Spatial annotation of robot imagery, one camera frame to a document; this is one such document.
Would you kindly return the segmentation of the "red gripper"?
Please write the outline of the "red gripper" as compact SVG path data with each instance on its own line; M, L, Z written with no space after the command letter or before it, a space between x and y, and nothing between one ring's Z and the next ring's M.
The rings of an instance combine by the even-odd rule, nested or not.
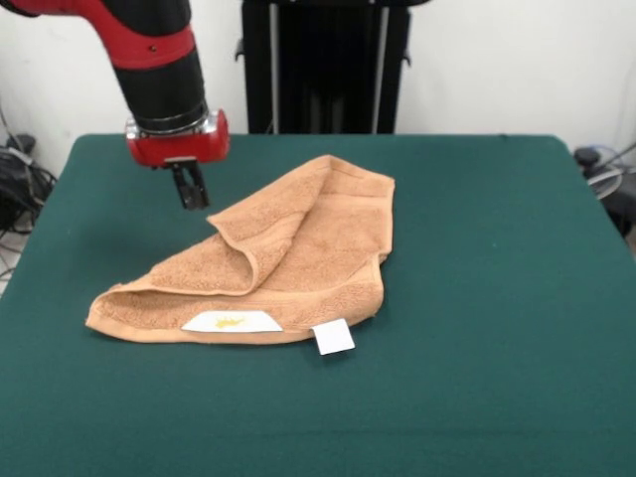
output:
M183 208L189 211L210 205L199 163L220 161L230 150L229 124L222 109L213 110L193 128L176 134L149 134L129 118L125 139L135 161L146 167L170 166Z

